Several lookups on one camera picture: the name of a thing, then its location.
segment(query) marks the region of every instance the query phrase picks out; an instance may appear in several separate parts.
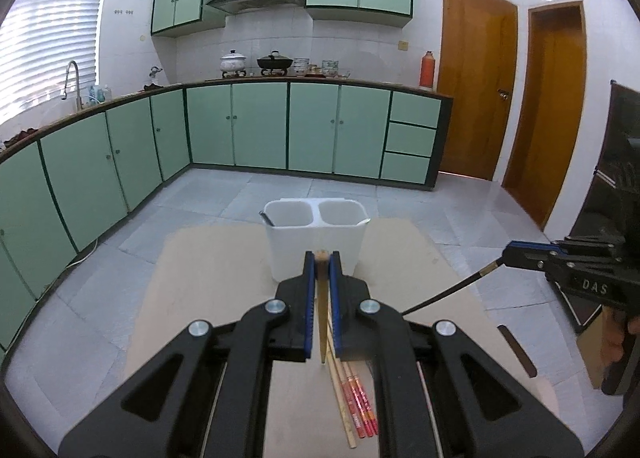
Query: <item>beige tabletop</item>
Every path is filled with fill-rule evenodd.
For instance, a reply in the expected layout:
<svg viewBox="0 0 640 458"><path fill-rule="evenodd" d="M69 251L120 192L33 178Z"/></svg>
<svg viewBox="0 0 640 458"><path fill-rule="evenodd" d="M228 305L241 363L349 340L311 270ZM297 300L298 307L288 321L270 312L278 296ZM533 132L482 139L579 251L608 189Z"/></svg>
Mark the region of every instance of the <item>beige tabletop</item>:
<svg viewBox="0 0 640 458"><path fill-rule="evenodd" d="M211 225L176 232L165 243L146 292L127 352L129 377L194 319L214 326L238 320L273 297L276 282L260 225ZM433 297L459 281L430 239L404 219L374 219L367 227L354 276L372 298L398 310ZM482 305L463 290L408 319L431 324L450 319L529 391L531 380ZM358 372L373 400L365 366ZM326 367L319 361L317 327L310 362L275 362L267 415L265 458L378 455L376 438L348 449Z"/></svg>

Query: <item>triangular cutout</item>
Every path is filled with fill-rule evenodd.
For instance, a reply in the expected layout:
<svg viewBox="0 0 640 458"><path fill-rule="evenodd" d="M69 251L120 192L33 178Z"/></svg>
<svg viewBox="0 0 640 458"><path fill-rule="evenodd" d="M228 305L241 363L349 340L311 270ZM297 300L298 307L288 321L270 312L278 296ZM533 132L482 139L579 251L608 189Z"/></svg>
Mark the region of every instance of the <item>triangular cutout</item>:
<svg viewBox="0 0 640 458"><path fill-rule="evenodd" d="M162 406L175 376L182 364L182 355L174 355L166 361L146 382L140 385L122 402L122 409L154 422L160 416Z"/></svg>
<svg viewBox="0 0 640 458"><path fill-rule="evenodd" d="M460 357L484 417L494 422L520 409L520 404L471 355Z"/></svg>

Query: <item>gray floor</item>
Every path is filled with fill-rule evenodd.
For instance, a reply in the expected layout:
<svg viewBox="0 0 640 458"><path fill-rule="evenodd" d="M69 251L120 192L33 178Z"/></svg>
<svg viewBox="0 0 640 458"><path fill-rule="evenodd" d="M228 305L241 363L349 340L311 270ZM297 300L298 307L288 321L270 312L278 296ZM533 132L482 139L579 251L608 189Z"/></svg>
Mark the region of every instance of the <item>gray floor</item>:
<svg viewBox="0 0 640 458"><path fill-rule="evenodd" d="M407 218L466 277L512 239L546 241L495 183L448 174L436 191L232 171L190 170L98 245L26 331L6 383L33 427L56 450L62 436L120 383L129 337L165 237L191 225L250 221L281 197L344 197L372 217ZM589 383L574 332L537 272L509 268L472 287L553 383L562 420L590 449L622 409Z"/></svg>

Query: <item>hand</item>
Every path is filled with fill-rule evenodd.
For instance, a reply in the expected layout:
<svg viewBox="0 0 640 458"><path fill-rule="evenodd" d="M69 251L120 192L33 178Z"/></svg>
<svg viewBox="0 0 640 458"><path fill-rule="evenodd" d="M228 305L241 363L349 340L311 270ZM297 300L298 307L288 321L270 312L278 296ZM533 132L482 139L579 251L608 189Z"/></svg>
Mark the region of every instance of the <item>hand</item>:
<svg viewBox="0 0 640 458"><path fill-rule="evenodd" d="M618 362L624 355L622 343L625 340L625 326L614 319L614 311L607 306L602 309L602 346L600 358L605 367ZM634 317L628 323L627 329L631 335L640 333L640 316Z"/></svg>

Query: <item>bolt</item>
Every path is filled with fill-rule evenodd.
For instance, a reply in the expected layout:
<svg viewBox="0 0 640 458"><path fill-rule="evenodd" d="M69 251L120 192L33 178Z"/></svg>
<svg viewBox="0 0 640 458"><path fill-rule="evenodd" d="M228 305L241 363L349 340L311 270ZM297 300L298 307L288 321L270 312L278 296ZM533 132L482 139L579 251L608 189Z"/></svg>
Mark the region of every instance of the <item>bolt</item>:
<svg viewBox="0 0 640 458"><path fill-rule="evenodd" d="M269 313L282 313L287 305L280 299L271 299L264 304L264 309Z"/></svg>
<svg viewBox="0 0 640 458"><path fill-rule="evenodd" d="M438 321L436 323L436 332L448 337L456 332L456 325L451 321Z"/></svg>
<svg viewBox="0 0 640 458"><path fill-rule="evenodd" d="M373 299L365 299L360 303L360 309L368 314L378 313L380 311L380 303Z"/></svg>
<svg viewBox="0 0 640 458"><path fill-rule="evenodd" d="M206 321L194 321L189 325L189 333L194 337L202 337L209 331L209 323Z"/></svg>

